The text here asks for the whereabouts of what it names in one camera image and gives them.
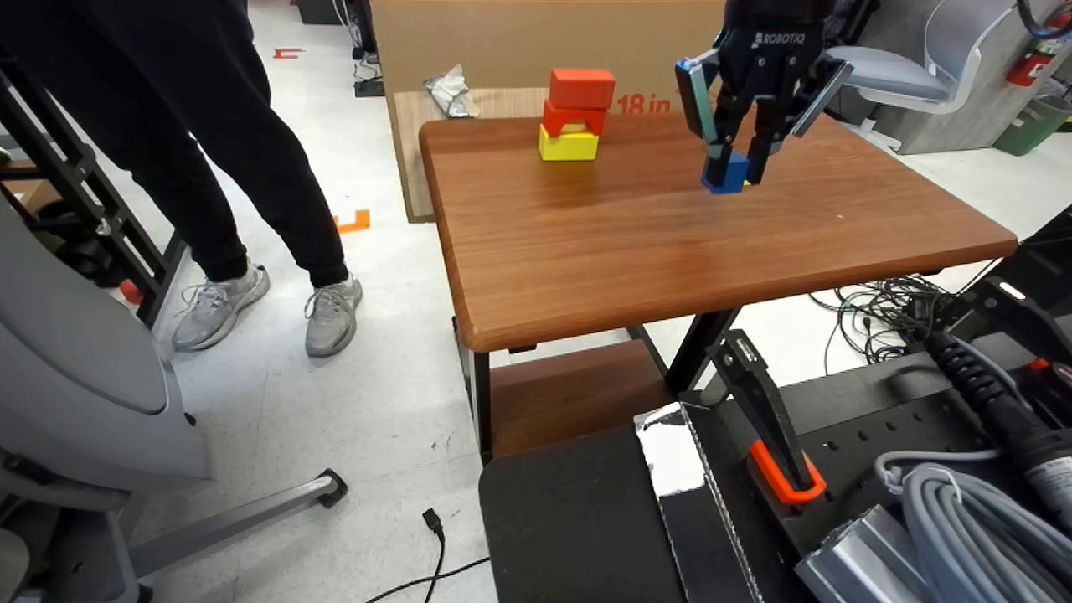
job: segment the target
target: white sneaker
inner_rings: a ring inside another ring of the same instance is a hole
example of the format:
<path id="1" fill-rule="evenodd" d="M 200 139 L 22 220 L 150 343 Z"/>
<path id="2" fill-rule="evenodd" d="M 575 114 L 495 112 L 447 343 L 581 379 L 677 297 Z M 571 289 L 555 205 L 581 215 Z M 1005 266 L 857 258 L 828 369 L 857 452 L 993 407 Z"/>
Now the white sneaker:
<path id="1" fill-rule="evenodd" d="M 250 266 L 242 279 L 206 282 L 193 308 L 173 330 L 178 353 L 200 353 L 229 340 L 239 316 L 261 301 L 272 289 L 265 266 Z"/>
<path id="2" fill-rule="evenodd" d="M 383 67 L 376 53 L 361 53 L 350 67 L 356 67 L 356 81 L 383 81 Z"/>
<path id="3" fill-rule="evenodd" d="M 313 289 L 309 297 L 309 331 L 306 331 L 306 353 L 309 359 L 328 359 L 337 355 L 357 331 L 357 306 L 361 306 L 361 282 L 336 282 L 325 289 Z"/>

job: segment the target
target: yellow block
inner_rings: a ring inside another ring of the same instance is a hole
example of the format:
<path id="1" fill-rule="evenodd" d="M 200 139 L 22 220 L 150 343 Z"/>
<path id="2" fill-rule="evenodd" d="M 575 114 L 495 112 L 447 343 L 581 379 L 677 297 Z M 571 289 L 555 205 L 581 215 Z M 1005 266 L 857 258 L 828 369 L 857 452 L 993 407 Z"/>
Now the yellow block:
<path id="1" fill-rule="evenodd" d="M 538 159 L 542 161 L 596 161 L 600 154 L 600 134 L 588 131 L 564 131 L 560 139 L 550 139 L 538 124 Z"/>

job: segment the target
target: black pants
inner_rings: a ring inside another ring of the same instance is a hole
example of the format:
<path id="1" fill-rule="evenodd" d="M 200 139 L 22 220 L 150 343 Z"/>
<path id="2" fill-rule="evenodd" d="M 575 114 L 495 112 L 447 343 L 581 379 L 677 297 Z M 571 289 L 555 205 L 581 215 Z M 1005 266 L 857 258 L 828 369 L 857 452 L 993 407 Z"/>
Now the black pants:
<path id="1" fill-rule="evenodd" d="M 210 282 L 244 274 L 246 258 L 198 143 L 310 286 L 348 279 L 309 159 L 269 107 L 244 0 L 0 0 L 0 45 L 156 202 Z"/>
<path id="2" fill-rule="evenodd" d="M 377 53 L 376 31 L 370 31 L 370 0 L 350 0 L 348 7 L 350 7 L 350 18 L 356 18 L 356 27 L 361 35 L 357 53 Z"/>

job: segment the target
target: floor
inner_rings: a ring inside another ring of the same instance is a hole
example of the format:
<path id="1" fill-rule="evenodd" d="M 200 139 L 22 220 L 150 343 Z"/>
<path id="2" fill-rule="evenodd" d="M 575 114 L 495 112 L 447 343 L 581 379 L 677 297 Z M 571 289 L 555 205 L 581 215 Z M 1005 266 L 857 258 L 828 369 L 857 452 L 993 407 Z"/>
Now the floor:
<path id="1" fill-rule="evenodd" d="M 336 215 L 370 210 L 368 230 L 345 234 L 350 273 L 368 292 L 357 312 L 361 331 L 332 362 L 306 359 L 306 274 L 246 202 L 229 187 L 254 263 L 272 273 L 272 295 L 216 347 L 173 359 L 186 412 L 198 414 L 214 452 L 214 481 L 143 499 L 133 540 L 332 466 L 350 485 L 340 506 L 287 516 L 165 573 L 156 603 L 368 601 L 436 567 L 436 540 L 421 525 L 421 508 L 436 508 L 445 524 L 445 570 L 487 557 L 478 457 L 447 331 L 453 301 L 436 229 L 406 220 L 385 105 L 350 98 L 348 35 L 300 27 L 287 0 L 254 0 L 250 18 L 275 107 L 306 141 Z M 1016 234 L 1033 234 L 1072 202 L 1066 192 L 1072 139 L 1050 139 L 1024 161 L 999 151 L 903 161 Z M 148 229 L 167 237 L 167 224 L 143 193 L 124 174 L 118 186 Z M 976 273 L 979 266 L 940 273 L 939 282 L 958 289 Z M 160 343 L 186 308 L 198 279 L 198 269 L 184 266 L 154 331 Z M 806 297 L 753 306 L 739 325 L 779 385 L 823 371 L 822 355 L 833 318 Z M 661 322 L 648 331 L 663 353 L 672 353 L 683 322 Z M 859 359 L 833 343 L 832 369 L 852 366 Z M 436 601 L 495 601 L 489 567 L 445 579 Z"/>

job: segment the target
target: table top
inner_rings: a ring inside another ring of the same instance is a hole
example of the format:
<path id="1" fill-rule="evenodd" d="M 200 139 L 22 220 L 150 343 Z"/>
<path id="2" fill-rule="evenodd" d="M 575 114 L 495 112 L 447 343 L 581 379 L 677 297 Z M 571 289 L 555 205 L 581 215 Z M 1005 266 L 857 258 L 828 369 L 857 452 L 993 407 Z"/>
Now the table top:
<path id="1" fill-rule="evenodd" d="M 719 199 L 701 187 L 704 143 L 683 119 L 608 119 L 588 164 L 538 161 L 536 128 L 421 128 L 457 331 L 475 353 L 1016 249 L 1016 234 L 828 119 L 769 159 L 761 187 Z"/>

